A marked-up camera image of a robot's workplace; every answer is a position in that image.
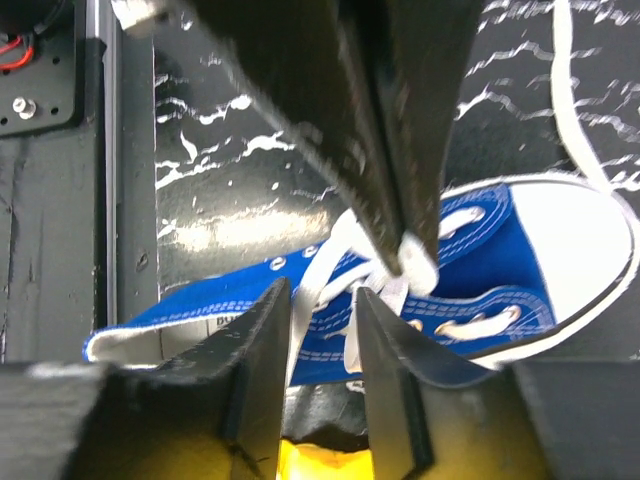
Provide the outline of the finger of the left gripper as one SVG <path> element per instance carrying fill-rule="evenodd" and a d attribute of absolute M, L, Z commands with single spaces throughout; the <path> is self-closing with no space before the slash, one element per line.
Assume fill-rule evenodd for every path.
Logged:
<path fill-rule="evenodd" d="M 355 210 L 385 260 L 398 259 L 408 234 L 438 257 L 440 190 L 482 9 L 480 1 L 344 4 L 378 149 Z"/>
<path fill-rule="evenodd" d="M 400 272 L 397 196 L 366 70 L 366 1 L 189 1 L 233 83 L 353 209 Z"/>

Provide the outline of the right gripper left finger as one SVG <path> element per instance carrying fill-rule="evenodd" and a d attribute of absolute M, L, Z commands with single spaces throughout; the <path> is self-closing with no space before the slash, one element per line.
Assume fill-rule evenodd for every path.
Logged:
<path fill-rule="evenodd" d="M 5 479 L 272 479 L 290 333 L 278 279 L 227 327 L 153 370 L 1 368 Z"/>

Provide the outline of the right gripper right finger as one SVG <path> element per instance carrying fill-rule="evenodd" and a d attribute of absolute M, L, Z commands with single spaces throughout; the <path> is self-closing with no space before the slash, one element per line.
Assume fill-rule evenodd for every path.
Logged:
<path fill-rule="evenodd" d="M 371 290 L 357 336 L 378 479 L 635 479 L 639 366 L 524 360 L 493 371 L 427 338 Z"/>

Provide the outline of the white shoelace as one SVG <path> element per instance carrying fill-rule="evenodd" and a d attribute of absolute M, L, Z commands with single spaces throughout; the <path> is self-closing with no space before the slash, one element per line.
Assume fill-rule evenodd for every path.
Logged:
<path fill-rule="evenodd" d="M 530 244 L 510 200 L 453 203 L 440 223 L 441 259 L 427 274 L 428 295 L 411 292 L 371 254 L 345 212 L 296 288 L 294 316 L 310 330 L 292 377 L 295 385 L 343 381 L 360 373 L 356 291 L 368 287 L 401 319 L 455 353 L 490 364 L 512 358 L 554 316 Z"/>

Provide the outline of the blue sneaker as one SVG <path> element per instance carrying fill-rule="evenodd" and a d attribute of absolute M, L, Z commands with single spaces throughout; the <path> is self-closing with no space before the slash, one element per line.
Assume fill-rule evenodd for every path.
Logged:
<path fill-rule="evenodd" d="M 356 292 L 487 367 L 526 358 L 589 324 L 639 266 L 639 221 L 615 192 L 564 174 L 509 176 L 448 191 L 429 292 L 390 277 L 351 212 L 321 243 L 193 283 L 133 320 L 93 333 L 83 354 L 150 369 L 223 330 L 278 278 L 292 288 L 292 385 L 360 375 Z"/>

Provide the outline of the black marble pattern mat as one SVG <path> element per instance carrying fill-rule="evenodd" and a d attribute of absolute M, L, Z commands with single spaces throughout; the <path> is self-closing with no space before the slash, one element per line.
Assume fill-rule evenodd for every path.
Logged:
<path fill-rule="evenodd" d="M 611 187 L 639 203 L 639 5 L 574 1 L 577 119 Z M 484 5 L 450 143 L 444 186 L 574 172 L 557 133 L 550 1 Z M 335 188 L 233 86 L 191 13 L 153 42 L 158 292 L 325 238 L 344 209 Z"/>

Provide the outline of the white shoelace far sneaker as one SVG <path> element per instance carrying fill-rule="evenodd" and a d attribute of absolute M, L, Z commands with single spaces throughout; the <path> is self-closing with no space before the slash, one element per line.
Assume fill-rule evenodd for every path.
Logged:
<path fill-rule="evenodd" d="M 639 26 L 617 26 L 604 6 L 555 1 L 551 103 L 559 138 L 599 190 L 639 212 Z"/>

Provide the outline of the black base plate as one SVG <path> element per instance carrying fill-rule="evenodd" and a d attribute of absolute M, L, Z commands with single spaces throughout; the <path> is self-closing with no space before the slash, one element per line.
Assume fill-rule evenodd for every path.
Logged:
<path fill-rule="evenodd" d="M 107 1 L 1 44 L 1 359 L 76 361 L 157 301 L 153 45 Z"/>

